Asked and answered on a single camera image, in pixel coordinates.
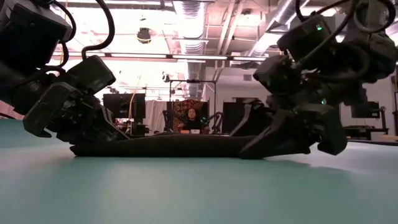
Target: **computer monitor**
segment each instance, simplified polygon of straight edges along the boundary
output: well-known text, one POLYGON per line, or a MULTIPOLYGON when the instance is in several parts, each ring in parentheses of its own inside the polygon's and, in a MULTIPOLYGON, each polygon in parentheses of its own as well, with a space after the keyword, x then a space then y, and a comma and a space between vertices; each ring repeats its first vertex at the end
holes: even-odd
POLYGON ((367 102, 362 105, 351 106, 351 116, 353 118, 380 118, 379 102, 367 102))
MULTIPOLYGON (((113 118, 128 118, 131 98, 132 94, 130 93, 104 94, 103 102, 104 106, 112 112, 113 118)), ((145 93, 136 93, 134 95, 130 110, 132 118, 145 118, 145 93)))

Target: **desk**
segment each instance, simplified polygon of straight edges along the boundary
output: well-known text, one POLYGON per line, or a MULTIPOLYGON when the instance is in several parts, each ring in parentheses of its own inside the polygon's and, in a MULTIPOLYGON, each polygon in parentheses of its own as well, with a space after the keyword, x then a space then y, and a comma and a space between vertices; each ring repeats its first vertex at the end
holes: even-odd
POLYGON ((264 161, 74 157, 0 120, 1 224, 398 223, 398 148, 264 161))
POLYGON ((372 133, 388 134, 387 128, 375 128, 371 126, 347 126, 344 131, 350 139, 372 141, 372 133))

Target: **ceiling light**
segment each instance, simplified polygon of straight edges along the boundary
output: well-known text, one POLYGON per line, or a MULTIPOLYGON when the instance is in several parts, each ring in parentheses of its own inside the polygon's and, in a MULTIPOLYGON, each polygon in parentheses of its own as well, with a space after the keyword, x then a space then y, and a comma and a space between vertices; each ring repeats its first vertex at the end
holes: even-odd
POLYGON ((119 54, 112 53, 112 57, 131 57, 131 58, 167 58, 162 54, 119 54))
POLYGON ((244 62, 262 62, 266 57, 233 57, 233 60, 244 62))
POLYGON ((180 37, 173 37, 172 40, 175 41, 180 41, 180 42, 204 42, 204 43, 208 43, 209 40, 208 39, 184 39, 184 38, 180 38, 180 37))
POLYGON ((184 1, 190 1, 190 2, 216 2, 216 0, 184 0, 184 1))
POLYGON ((341 43, 344 40, 344 35, 337 35, 336 40, 337 42, 341 43))
MULTIPOLYGON (((68 3, 93 3, 93 1, 91 0, 58 0, 59 2, 68 2, 68 3)), ((106 4, 131 4, 131 5, 136 5, 136 4, 142 4, 142 2, 140 1, 105 1, 106 4)), ((147 5, 154 5, 154 6, 158 6, 160 5, 160 2, 150 2, 150 1, 146 1, 145 4, 147 5)), ((165 6, 172 6, 172 4, 170 2, 165 2, 165 6)))
MULTIPOLYGON (((61 56, 63 55, 62 52, 54 52, 53 56, 61 56)), ((99 57, 105 57, 104 53, 96 53, 96 52, 87 52, 87 56, 98 55, 99 57)), ((80 52, 69 52, 69 56, 71 57, 81 57, 80 52)))
POLYGON ((198 60, 226 60, 227 56, 212 55, 173 55, 175 59, 198 59, 198 60))
POLYGON ((189 63, 206 63, 206 60, 187 60, 187 59, 178 59, 177 62, 189 62, 189 63))

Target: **metal beam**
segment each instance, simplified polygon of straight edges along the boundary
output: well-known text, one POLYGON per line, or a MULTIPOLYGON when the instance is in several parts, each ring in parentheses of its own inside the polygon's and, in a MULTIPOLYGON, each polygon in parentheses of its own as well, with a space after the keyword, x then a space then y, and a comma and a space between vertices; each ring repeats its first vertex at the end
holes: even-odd
POLYGON ((229 28, 229 23, 231 22, 231 18, 232 18, 232 13, 234 11, 234 6, 236 4, 235 0, 233 3, 230 3, 228 5, 228 15, 226 16, 226 19, 224 21, 224 25, 223 25, 223 29, 221 30, 221 35, 220 35, 220 40, 218 41, 218 46, 217 46, 217 51, 215 54, 220 54, 221 53, 221 48, 223 47, 223 43, 224 43, 224 39, 225 39, 225 35, 228 31, 229 28))
POLYGON ((232 36, 234 35, 236 26, 238 25, 239 18, 240 18, 241 14, 242 14, 243 5, 244 5, 245 2, 246 1, 240 1, 239 4, 238 4, 238 8, 236 9, 236 13, 235 13, 235 19, 234 19, 234 21, 233 21, 233 23, 231 25, 231 28, 230 28, 230 30, 228 32, 228 38, 226 39, 222 55, 225 55, 226 52, 228 51, 228 47, 229 47, 229 45, 231 43, 232 36))

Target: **pipe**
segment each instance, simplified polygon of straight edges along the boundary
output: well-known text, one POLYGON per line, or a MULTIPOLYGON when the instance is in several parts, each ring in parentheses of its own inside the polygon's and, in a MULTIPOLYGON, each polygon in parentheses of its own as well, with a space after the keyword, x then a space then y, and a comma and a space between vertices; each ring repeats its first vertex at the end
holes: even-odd
POLYGON ((236 1, 234 1, 234 3, 230 3, 228 6, 228 9, 227 9, 228 15, 226 16, 226 19, 224 21, 223 29, 221 30, 220 40, 218 41, 218 45, 217 45, 217 51, 215 53, 217 55, 219 53, 221 53, 221 48, 223 47, 225 35, 226 35, 226 32, 228 31, 229 23, 231 22, 232 13, 234 11, 235 3, 236 3, 236 1))
MULTIPOLYGON (((202 41, 205 33, 205 2, 174 1, 174 9, 181 22, 178 32, 184 39, 180 41, 183 55, 201 55, 204 53, 205 43, 202 41)), ((187 63, 188 79, 204 80, 204 69, 199 63, 187 63)), ((188 86, 190 98, 200 98, 198 88, 188 86)))
POLYGON ((224 46, 222 55, 225 55, 226 52, 228 51, 228 47, 229 47, 229 45, 230 45, 230 43, 231 43, 232 36, 233 36, 234 33, 235 33, 236 26, 237 26, 238 23, 239 23, 239 17, 240 17, 241 14, 242 14, 243 5, 244 5, 245 2, 246 2, 246 1, 240 1, 240 2, 239 2, 238 8, 236 9, 236 13, 235 13, 235 19, 234 19, 234 21, 233 21, 233 23, 232 23, 232 25, 231 25, 230 30, 229 30, 228 37, 227 37, 227 39, 226 39, 226 42, 225 42, 225 46, 224 46))
MULTIPOLYGON (((301 0, 300 8, 304 7, 310 0, 301 0)), ((247 52, 248 57, 261 57, 264 52, 272 44, 276 44, 279 40, 279 35, 269 33, 270 30, 276 27, 283 26, 291 22, 295 14, 295 0, 280 0, 275 10, 275 15, 268 23, 266 33, 259 39, 259 41, 253 46, 253 48, 247 52)))

